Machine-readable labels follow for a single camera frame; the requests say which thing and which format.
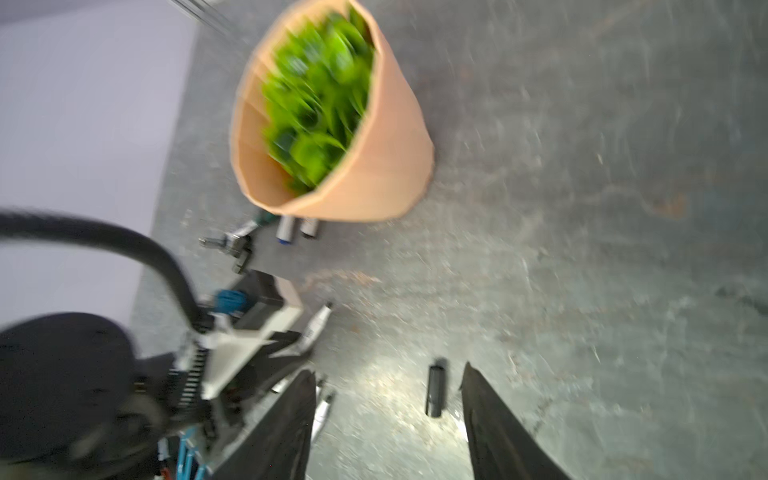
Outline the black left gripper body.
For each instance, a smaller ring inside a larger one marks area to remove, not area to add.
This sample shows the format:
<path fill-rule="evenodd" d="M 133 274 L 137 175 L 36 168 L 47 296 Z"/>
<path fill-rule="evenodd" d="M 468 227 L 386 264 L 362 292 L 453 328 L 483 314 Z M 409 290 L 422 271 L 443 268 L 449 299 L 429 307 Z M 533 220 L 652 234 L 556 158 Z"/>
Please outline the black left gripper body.
<path fill-rule="evenodd" d="M 232 441 L 244 427 L 245 410 L 263 399 L 309 358 L 296 331 L 277 332 L 209 403 L 209 443 Z"/>

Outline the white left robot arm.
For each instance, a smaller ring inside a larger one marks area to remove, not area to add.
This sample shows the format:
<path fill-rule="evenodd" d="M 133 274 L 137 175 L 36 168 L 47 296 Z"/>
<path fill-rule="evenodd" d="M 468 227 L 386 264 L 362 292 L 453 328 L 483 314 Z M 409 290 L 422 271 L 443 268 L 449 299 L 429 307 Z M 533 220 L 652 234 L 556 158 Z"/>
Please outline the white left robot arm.
<path fill-rule="evenodd" d="M 127 331 L 86 312 L 1 332 L 5 479 L 302 479 L 316 415 L 310 335 L 287 280 L 247 270 L 207 299 L 135 231 L 5 211 L 1 236 L 103 250 L 154 270 L 186 320 L 173 352 L 141 358 Z"/>

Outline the white whiteboard marker blue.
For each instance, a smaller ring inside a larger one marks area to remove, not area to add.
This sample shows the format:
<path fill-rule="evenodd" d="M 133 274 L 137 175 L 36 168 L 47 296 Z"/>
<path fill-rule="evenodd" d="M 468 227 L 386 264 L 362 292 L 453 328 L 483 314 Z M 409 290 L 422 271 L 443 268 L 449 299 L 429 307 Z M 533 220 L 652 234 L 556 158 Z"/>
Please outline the white whiteboard marker blue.
<path fill-rule="evenodd" d="M 276 231 L 276 238 L 280 244 L 290 245 L 293 243 L 294 227 L 296 218 L 283 215 L 280 217 Z"/>

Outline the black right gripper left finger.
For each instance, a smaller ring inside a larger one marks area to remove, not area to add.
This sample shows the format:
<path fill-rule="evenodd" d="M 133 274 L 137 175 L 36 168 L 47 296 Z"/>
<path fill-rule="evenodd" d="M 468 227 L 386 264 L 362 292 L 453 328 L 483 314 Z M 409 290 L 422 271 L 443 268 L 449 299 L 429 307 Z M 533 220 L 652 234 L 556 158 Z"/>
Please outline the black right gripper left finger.
<path fill-rule="evenodd" d="M 304 479 L 316 406 L 315 374 L 303 370 L 213 477 Z"/>

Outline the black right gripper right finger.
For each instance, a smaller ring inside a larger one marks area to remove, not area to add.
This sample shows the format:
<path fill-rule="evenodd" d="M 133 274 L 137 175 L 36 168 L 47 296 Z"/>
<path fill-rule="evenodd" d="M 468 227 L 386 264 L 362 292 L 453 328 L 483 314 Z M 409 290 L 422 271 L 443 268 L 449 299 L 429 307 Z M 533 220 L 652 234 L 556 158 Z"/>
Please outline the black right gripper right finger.
<path fill-rule="evenodd" d="M 482 373 L 467 363 L 462 407 L 476 479 L 566 479 Z"/>

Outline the white whiteboard marker black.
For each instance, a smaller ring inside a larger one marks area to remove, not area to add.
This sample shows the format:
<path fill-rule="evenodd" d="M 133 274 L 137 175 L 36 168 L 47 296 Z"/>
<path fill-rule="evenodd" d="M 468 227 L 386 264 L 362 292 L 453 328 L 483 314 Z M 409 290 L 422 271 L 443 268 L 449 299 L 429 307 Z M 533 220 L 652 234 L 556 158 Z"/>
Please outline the white whiteboard marker black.
<path fill-rule="evenodd" d="M 320 221 L 317 219 L 304 218 L 301 222 L 300 233 L 303 237 L 315 239 L 318 234 Z"/>

